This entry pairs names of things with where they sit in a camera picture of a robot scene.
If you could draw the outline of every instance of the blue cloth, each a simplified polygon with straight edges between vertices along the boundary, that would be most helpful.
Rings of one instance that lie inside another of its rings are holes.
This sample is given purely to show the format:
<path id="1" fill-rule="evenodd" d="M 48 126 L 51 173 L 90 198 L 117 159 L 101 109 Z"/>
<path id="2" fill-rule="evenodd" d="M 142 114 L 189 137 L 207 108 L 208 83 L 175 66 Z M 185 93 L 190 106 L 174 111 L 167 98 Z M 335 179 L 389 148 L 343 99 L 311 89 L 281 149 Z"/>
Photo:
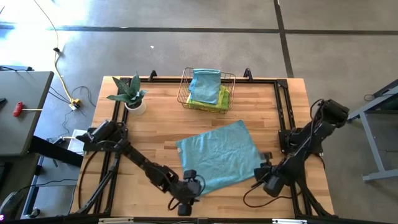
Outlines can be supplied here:
<path id="1" fill-rule="evenodd" d="M 183 171 L 194 169 L 205 179 L 202 195 L 253 177 L 262 162 L 242 120 L 175 144 Z"/>
<path id="2" fill-rule="evenodd" d="M 194 68 L 193 78 L 188 87 L 191 91 L 191 100 L 217 104 L 220 84 L 220 70 Z"/>

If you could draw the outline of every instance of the green towel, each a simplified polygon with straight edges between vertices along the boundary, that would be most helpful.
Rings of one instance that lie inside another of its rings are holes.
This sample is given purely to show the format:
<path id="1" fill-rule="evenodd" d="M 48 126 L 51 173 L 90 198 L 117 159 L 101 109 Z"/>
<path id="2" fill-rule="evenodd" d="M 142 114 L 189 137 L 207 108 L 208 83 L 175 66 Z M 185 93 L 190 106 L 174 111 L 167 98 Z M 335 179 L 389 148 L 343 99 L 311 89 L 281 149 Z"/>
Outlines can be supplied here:
<path id="1" fill-rule="evenodd" d="M 198 106 L 207 106 L 210 108 L 221 108 L 223 110 L 228 110 L 229 108 L 229 91 L 225 88 L 225 86 L 220 85 L 220 92 L 218 93 L 218 101 L 217 104 L 211 103 L 202 103 L 195 100 L 190 100 L 191 94 L 188 96 L 187 103 Z"/>

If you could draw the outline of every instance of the gray floor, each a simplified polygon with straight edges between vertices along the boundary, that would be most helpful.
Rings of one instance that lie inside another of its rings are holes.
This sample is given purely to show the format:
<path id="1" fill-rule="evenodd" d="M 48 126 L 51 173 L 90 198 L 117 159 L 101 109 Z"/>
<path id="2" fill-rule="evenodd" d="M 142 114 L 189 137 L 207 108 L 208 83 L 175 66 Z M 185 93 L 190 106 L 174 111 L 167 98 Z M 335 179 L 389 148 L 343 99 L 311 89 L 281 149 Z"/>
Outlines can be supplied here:
<path id="1" fill-rule="evenodd" d="M 271 0 L 38 2 L 58 26 L 277 28 Z M 280 6 L 287 29 L 398 29 L 394 0 L 280 0 Z M 34 4 L 22 10 L 10 3 L 0 14 L 0 22 L 21 24 L 20 29 L 0 30 L 0 63 L 53 70 L 55 34 L 38 28 L 47 27 L 48 21 Z M 184 67 L 193 66 L 242 75 L 250 67 L 255 77 L 286 77 L 279 34 L 59 32 L 59 36 L 64 57 L 58 67 L 68 88 L 86 85 L 94 100 L 104 75 L 132 75 L 136 70 L 140 75 L 153 69 L 159 75 L 180 75 Z M 305 79 L 310 102 L 333 98 L 355 110 L 366 103 L 363 95 L 398 77 L 398 35 L 287 35 L 287 44 L 294 77 Z M 52 86 L 62 92 L 57 78 Z M 85 90 L 73 96 L 83 100 L 85 117 L 71 113 L 66 127 L 85 129 L 94 108 L 87 103 Z M 50 138 L 64 133 L 61 124 L 68 111 L 66 104 L 49 95 L 36 135 Z M 362 181 L 361 176 L 376 171 L 376 165 L 361 123 L 336 130 L 323 147 L 336 214 L 397 223 L 398 179 Z M 64 198 L 59 190 L 51 192 Z"/>

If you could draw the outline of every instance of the succulent plant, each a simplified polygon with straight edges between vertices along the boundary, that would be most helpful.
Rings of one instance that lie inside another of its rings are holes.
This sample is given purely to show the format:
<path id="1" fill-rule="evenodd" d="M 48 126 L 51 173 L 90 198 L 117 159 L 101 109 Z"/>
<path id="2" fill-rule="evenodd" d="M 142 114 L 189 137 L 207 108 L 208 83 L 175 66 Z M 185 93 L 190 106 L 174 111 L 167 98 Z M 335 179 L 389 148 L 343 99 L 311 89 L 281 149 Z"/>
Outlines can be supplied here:
<path id="1" fill-rule="evenodd" d="M 134 75 L 133 78 L 131 79 L 130 86 L 128 86 L 123 81 L 115 77 L 112 78 L 116 86 L 118 87 L 120 94 L 109 95 L 106 98 L 110 100 L 125 102 L 127 106 L 132 109 L 139 107 L 141 105 L 144 95 L 148 91 L 147 90 L 140 91 L 141 82 L 138 76 L 138 72 L 136 72 L 136 75 Z"/>

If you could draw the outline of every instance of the wooden tabletop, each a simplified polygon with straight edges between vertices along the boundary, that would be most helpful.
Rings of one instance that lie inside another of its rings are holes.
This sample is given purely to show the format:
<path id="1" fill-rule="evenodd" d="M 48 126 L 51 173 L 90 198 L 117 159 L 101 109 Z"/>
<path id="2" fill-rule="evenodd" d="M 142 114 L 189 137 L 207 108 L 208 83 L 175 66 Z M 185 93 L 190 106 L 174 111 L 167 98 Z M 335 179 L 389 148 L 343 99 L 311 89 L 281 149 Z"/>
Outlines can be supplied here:
<path id="1" fill-rule="evenodd" d="M 310 121 L 307 92 L 304 80 L 289 78 L 289 93 L 292 101 L 294 119 L 297 127 Z M 180 178 L 182 168 L 175 142 L 183 138 L 210 131 L 239 119 L 244 121 L 254 144 L 260 152 L 272 152 L 273 164 L 282 159 L 279 149 L 277 131 L 280 129 L 276 110 L 274 87 L 270 84 L 235 85 L 233 108 L 226 114 L 190 110 L 177 102 L 179 83 L 141 83 L 141 88 L 148 90 L 145 96 L 147 110 L 143 115 L 129 115 L 127 127 L 129 140 L 152 162 L 167 165 Z M 106 119 L 112 118 L 114 101 L 106 99 L 117 92 L 111 77 L 104 77 L 98 103 L 93 118 L 96 127 Z M 120 107 L 119 120 L 123 113 Z M 89 155 L 85 156 L 82 167 Z M 100 179 L 104 153 L 99 152 L 88 165 L 81 186 L 81 201 L 84 204 L 92 195 Z M 325 172 L 319 158 L 311 156 L 305 163 L 309 189 L 326 211 L 333 213 Z M 222 218 L 291 218 L 294 217 L 292 201 L 280 198 L 262 208 L 249 208 L 243 204 L 242 197 L 254 178 L 223 189 L 211 192 L 193 205 L 192 217 Z M 71 212 L 78 210 L 78 191 L 75 192 Z M 280 195 L 290 196 L 288 187 Z M 108 188 L 104 191 L 102 208 L 106 203 Z M 177 217 L 177 209 L 167 210 L 170 194 L 163 194 L 154 187 L 145 173 L 129 159 L 122 156 L 119 166 L 116 190 L 111 215 L 114 217 Z M 262 187 L 248 195 L 251 205 L 263 204 L 272 197 Z"/>

